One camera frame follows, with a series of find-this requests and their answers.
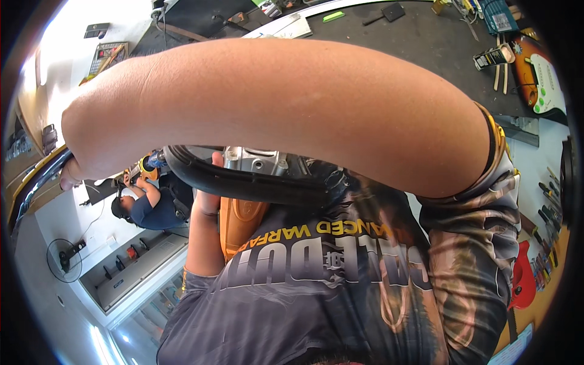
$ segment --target hand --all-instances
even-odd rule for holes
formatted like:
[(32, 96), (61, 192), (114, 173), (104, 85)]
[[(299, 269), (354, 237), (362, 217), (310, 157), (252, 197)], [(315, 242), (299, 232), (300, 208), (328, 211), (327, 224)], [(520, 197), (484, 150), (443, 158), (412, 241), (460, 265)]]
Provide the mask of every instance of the hand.
[(146, 189), (146, 184), (148, 184), (148, 182), (146, 182), (146, 178), (142, 176), (140, 176), (138, 180), (136, 180), (136, 186), (139, 187), (140, 189)]
[(130, 182), (130, 175), (128, 175), (127, 173), (124, 174), (124, 185), (127, 188), (130, 188), (132, 186), (132, 183)]
[[(213, 165), (223, 167), (223, 156), (219, 152), (213, 152), (212, 159)], [(220, 203), (220, 196), (198, 190), (193, 203), (193, 210), (198, 209), (205, 215), (217, 215)]]

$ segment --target forearm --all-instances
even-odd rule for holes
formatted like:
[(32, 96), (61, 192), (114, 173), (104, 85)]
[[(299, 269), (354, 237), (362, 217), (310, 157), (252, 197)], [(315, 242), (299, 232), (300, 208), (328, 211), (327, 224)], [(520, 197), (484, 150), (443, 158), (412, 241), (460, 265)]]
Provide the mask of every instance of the forearm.
[(138, 198), (141, 198), (141, 197), (143, 197), (146, 194), (142, 189), (140, 189), (136, 185), (130, 185), (130, 187), (128, 189), (132, 190), (132, 192), (134, 194), (136, 194), (136, 196)]
[(195, 199), (190, 214), (189, 248), (185, 268), (197, 275), (214, 276), (224, 266), (225, 257), (217, 231), (217, 215), (203, 213)]
[(452, 84), (386, 54), (327, 41), (177, 47), (107, 70), (82, 98), (109, 107), (82, 103), (77, 113), (95, 122), (64, 118), (65, 141), (81, 165), (91, 165), (104, 141), (112, 148), (100, 153), (116, 159), (115, 169), (160, 145), (243, 145), (322, 159), (443, 197), (474, 183), (488, 157), (485, 119)]

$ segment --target red guitar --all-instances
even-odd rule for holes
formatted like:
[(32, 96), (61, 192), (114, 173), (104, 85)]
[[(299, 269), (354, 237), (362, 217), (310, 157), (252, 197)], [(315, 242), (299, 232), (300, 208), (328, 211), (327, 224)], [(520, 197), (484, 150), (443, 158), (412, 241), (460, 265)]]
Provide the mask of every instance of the red guitar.
[(533, 278), (533, 271), (527, 258), (528, 249), (529, 242), (519, 243), (519, 254), (513, 267), (513, 289), (508, 309), (527, 308), (536, 297), (536, 280)]

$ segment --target white pickguard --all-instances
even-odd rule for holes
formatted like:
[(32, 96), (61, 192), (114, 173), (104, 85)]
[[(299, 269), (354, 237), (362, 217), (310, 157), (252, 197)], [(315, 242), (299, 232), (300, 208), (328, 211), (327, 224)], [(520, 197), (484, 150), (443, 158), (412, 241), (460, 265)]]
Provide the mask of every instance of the white pickguard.
[(538, 100), (533, 106), (533, 111), (542, 114), (557, 108), (566, 114), (564, 94), (559, 88), (558, 76), (555, 74), (554, 67), (537, 53), (532, 54), (529, 58), (537, 77)]

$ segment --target finger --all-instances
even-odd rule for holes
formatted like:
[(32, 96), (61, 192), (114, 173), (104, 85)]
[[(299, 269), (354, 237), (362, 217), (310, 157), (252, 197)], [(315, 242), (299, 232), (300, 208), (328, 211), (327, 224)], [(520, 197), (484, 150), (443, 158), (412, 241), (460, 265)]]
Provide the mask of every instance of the finger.
[(81, 167), (79, 167), (79, 163), (73, 157), (63, 167), (61, 171), (61, 189), (63, 190), (71, 190), (73, 185), (79, 184), (83, 179), (83, 173), (81, 171)]
[(211, 159), (213, 160), (213, 165), (223, 167), (223, 155), (220, 152), (213, 152)]

